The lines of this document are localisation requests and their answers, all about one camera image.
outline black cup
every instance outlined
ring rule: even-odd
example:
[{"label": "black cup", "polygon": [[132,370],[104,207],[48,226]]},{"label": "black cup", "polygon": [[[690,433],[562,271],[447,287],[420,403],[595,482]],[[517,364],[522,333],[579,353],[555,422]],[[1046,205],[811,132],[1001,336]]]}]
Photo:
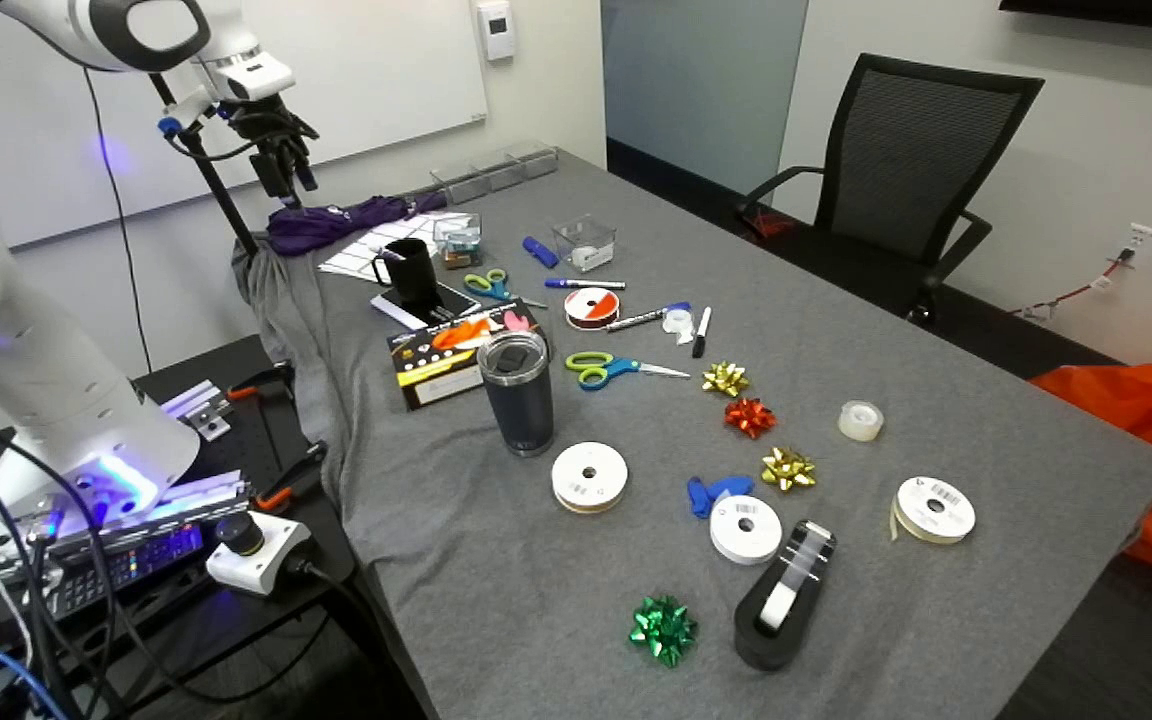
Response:
[{"label": "black cup", "polygon": [[431,275],[427,243],[414,236],[378,247],[373,260],[373,275],[376,286],[387,286],[396,301],[414,317],[438,307],[438,286]]}]

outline box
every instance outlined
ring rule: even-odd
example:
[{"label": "box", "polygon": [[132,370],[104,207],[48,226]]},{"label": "box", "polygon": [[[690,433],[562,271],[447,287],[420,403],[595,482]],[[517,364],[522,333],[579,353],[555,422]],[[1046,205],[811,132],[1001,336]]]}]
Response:
[{"label": "box", "polygon": [[435,327],[410,327],[392,336],[392,379],[409,407],[427,407],[435,399],[459,398],[485,384],[475,348],[496,333],[541,333],[522,304],[498,304],[487,312],[459,317]]}]

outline floor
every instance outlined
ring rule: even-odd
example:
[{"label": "floor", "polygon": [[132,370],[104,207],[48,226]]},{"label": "floor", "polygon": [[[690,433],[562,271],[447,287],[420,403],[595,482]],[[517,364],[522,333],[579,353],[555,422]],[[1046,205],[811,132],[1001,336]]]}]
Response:
[{"label": "floor", "polygon": [[[611,144],[611,171],[721,226],[732,230],[732,194],[703,186],[686,171],[677,171],[660,160],[646,160],[633,147]],[[1041,370],[1057,370],[1060,361],[1105,361],[1086,348],[1060,346],[1053,336],[1008,336],[982,333],[991,346],[980,346],[980,356],[1001,361],[1008,372],[1031,377]],[[284,634],[261,642],[242,660],[218,665],[210,677],[199,677],[195,690],[209,694],[239,694],[261,684],[279,669],[284,658],[298,653],[310,636],[315,615],[305,624],[286,624]],[[396,717],[392,690],[376,680],[369,658],[359,658],[331,624],[315,642],[315,648],[266,694],[242,704],[195,704],[183,695],[158,701],[144,717]],[[1117,559],[1079,612],[1066,619],[1060,642],[1023,680],[1003,720],[1063,720],[1063,717],[1152,717],[1152,569]]]}]

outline wall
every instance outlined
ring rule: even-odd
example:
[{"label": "wall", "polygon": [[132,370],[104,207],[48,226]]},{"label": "wall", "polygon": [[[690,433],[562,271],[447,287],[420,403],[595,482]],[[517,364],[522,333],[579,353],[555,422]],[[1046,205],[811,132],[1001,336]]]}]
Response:
[{"label": "wall", "polygon": [[[991,239],[951,275],[1001,307],[1053,301],[1105,271],[1126,226],[1152,226],[1152,27],[1012,15],[991,0],[811,6],[783,165],[819,165],[856,52],[1044,76],[1031,115],[974,205]],[[809,211],[811,194],[783,194]],[[1060,304],[1046,327],[1108,356],[1152,361],[1152,247],[1121,286]]]},{"label": "wall", "polygon": [[809,0],[603,0],[606,137],[732,194],[774,171]]},{"label": "wall", "polygon": [[[511,11],[521,47],[511,65],[487,69],[485,125],[324,165],[315,167],[324,187],[315,199],[349,205],[376,194],[420,187],[435,167],[498,160],[521,144],[560,144],[603,165],[598,6],[511,0]],[[262,226],[261,217],[271,211],[253,187],[234,194],[234,199],[254,230]],[[217,205],[192,199],[147,211],[126,230],[150,364],[187,361],[254,327],[232,294],[232,233]],[[53,287],[77,312],[126,377],[144,372],[114,230],[32,243],[20,247],[16,260],[32,286]]]}]

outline gray tablecloth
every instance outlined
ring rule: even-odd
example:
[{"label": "gray tablecloth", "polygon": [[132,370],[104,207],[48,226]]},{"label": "gray tablecloth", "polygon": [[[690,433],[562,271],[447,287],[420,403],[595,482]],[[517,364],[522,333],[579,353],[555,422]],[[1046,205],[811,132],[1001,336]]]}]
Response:
[{"label": "gray tablecloth", "polygon": [[[550,298],[541,319],[560,353],[611,348],[690,379],[579,392],[555,370],[555,445],[517,459],[485,392],[400,403],[396,327],[369,307],[373,286],[315,271],[327,252],[249,269],[266,346],[295,361],[305,433],[331,447],[327,494],[438,717],[994,717],[1152,501],[1152,447],[598,167],[562,155],[470,207],[487,260],[533,298],[543,269],[521,236],[598,219],[629,312],[690,301],[716,317],[708,356],[686,361],[660,327],[574,333]],[[748,370],[774,433],[721,424],[724,399],[699,392],[710,361]],[[834,433],[844,399],[885,407],[874,445]],[[549,494],[550,455],[574,440],[633,466],[603,517],[568,517]],[[762,677],[732,653],[732,610],[761,569],[710,551],[682,484],[751,478],[780,445],[815,459],[819,487],[761,498],[783,523],[827,523],[834,565],[801,658]],[[907,478],[964,487],[980,530],[960,548],[892,542]],[[678,669],[629,646],[633,610],[656,591],[699,619]]]}]

